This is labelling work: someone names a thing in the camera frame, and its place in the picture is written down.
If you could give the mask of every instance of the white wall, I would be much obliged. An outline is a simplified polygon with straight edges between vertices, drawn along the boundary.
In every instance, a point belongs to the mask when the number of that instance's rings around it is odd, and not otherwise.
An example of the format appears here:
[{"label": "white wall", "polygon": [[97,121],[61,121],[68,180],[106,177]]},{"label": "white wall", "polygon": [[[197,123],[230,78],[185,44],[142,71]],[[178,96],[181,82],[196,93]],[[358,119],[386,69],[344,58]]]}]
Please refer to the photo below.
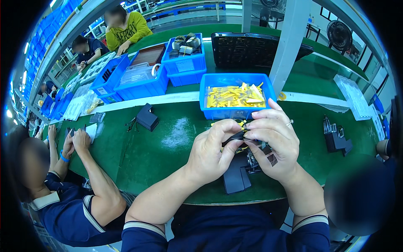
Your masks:
[{"label": "white wall", "polygon": [[378,95],[384,109],[387,109],[392,104],[391,100],[395,97],[395,95],[395,82],[393,81],[393,78],[389,76],[385,83],[385,86],[382,88],[380,94]]}]

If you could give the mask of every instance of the white paper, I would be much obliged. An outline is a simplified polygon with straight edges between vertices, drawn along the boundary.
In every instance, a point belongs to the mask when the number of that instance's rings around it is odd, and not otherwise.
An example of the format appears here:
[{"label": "white paper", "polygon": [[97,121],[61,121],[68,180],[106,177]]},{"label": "white paper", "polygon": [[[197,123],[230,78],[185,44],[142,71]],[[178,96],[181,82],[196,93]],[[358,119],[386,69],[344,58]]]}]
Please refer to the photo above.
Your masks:
[{"label": "white paper", "polygon": [[192,60],[181,60],[177,62],[178,72],[194,71],[195,66]]},{"label": "white paper", "polygon": [[98,90],[98,92],[99,92],[101,95],[108,93],[103,87],[97,88],[97,90]]},{"label": "white paper", "polygon": [[87,132],[87,134],[91,138],[91,143],[93,143],[94,139],[95,139],[95,135],[97,134],[97,124],[94,123],[93,125],[86,127],[85,132]]}]

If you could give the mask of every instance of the blue storage bin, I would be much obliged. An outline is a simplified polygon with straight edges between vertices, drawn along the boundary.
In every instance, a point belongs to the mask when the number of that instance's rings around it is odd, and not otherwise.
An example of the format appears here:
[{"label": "blue storage bin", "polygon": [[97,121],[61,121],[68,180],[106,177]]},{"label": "blue storage bin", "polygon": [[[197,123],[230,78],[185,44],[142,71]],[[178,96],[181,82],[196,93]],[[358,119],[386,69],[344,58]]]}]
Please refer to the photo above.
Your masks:
[{"label": "blue storage bin", "polygon": [[207,72],[207,69],[199,71],[190,71],[178,74],[167,75],[171,80],[174,87],[185,86],[190,84],[197,84],[202,81],[203,74]]},{"label": "blue storage bin", "polygon": [[113,90],[115,90],[126,101],[144,97],[162,96],[166,92],[168,80],[166,67],[161,64],[155,79],[138,81],[121,87],[119,86],[119,82]]},{"label": "blue storage bin", "polygon": [[161,64],[165,65],[169,75],[206,69],[203,36],[201,33],[196,33],[195,35],[200,39],[201,54],[179,56],[178,58],[169,59],[169,53],[172,51],[172,42],[175,41],[175,38],[173,37],[169,40],[161,60]]},{"label": "blue storage bin", "polygon": [[104,94],[102,96],[98,96],[98,98],[101,99],[105,104],[111,104],[123,101],[122,97],[120,97],[120,95],[116,92],[112,94]]},{"label": "blue storage bin", "polygon": [[[133,57],[133,59],[130,61],[128,54],[111,59],[98,73],[98,76],[95,78],[89,89],[93,90],[98,96],[113,94],[115,92],[113,88],[115,87],[116,83],[120,83],[120,79],[123,73],[126,71],[126,67],[129,66],[134,59],[135,57]],[[109,79],[105,81],[103,74],[107,70],[109,70],[112,74],[109,76]]]},{"label": "blue storage bin", "polygon": [[[236,85],[236,81],[241,80],[245,83],[260,85],[263,82],[262,93],[266,101],[265,108],[254,107],[224,107],[207,108],[207,88],[208,87],[226,87]],[[232,119],[252,119],[251,113],[254,111],[270,108],[267,100],[272,98],[277,100],[272,84],[264,73],[208,73],[203,75],[200,83],[200,109],[203,111],[207,120]]]}]

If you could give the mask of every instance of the tape roll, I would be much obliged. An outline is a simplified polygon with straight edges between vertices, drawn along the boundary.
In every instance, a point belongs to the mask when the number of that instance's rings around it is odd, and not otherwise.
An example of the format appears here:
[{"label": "tape roll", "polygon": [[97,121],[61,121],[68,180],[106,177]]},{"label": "tape roll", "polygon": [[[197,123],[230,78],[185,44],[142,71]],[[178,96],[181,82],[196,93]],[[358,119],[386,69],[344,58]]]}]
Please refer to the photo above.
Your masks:
[{"label": "tape roll", "polygon": [[152,75],[153,77],[157,77],[157,71],[158,71],[158,70],[155,70],[155,67],[156,67],[156,66],[159,66],[158,69],[160,69],[161,64],[155,64],[155,65],[152,67],[151,75]]},{"label": "tape roll", "polygon": [[280,92],[280,94],[277,97],[277,100],[285,101],[285,99],[287,99],[287,96],[283,92]]}]

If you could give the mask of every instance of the hand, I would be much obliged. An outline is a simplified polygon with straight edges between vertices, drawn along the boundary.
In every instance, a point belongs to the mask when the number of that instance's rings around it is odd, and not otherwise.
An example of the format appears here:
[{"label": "hand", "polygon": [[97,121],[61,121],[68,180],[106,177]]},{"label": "hand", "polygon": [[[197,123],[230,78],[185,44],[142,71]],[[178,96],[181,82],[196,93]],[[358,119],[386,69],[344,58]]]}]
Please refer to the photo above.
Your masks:
[{"label": "hand", "polygon": [[290,119],[281,107],[272,99],[269,99],[268,104],[272,109],[252,113],[255,120],[246,125],[250,131],[246,132],[244,137],[267,142],[273,148],[273,152],[268,156],[276,157],[278,163],[274,166],[261,149],[246,142],[266,175],[280,182],[287,181],[295,171],[299,139],[292,125],[286,126]]},{"label": "hand", "polygon": [[78,129],[74,132],[73,144],[77,153],[79,153],[88,150],[89,145],[91,144],[91,138],[84,130]]},{"label": "hand", "polygon": [[49,125],[48,127],[48,136],[49,136],[49,142],[54,142],[56,138],[56,126],[54,124]]},{"label": "hand", "polygon": [[241,131],[232,119],[216,122],[209,130],[199,134],[193,142],[189,160],[185,165],[188,178],[200,185],[208,184],[221,177],[228,169],[240,140],[230,141],[221,151],[222,142]]},{"label": "hand", "polygon": [[122,55],[122,53],[126,52],[126,50],[129,48],[129,46],[131,45],[130,41],[126,41],[125,43],[123,43],[121,46],[119,46],[118,52],[116,53],[117,56]]},{"label": "hand", "polygon": [[71,155],[73,154],[75,148],[73,145],[73,138],[71,137],[70,133],[73,129],[70,130],[70,132],[67,134],[66,139],[64,140],[63,144],[63,152],[62,155],[66,159],[70,159]]}]

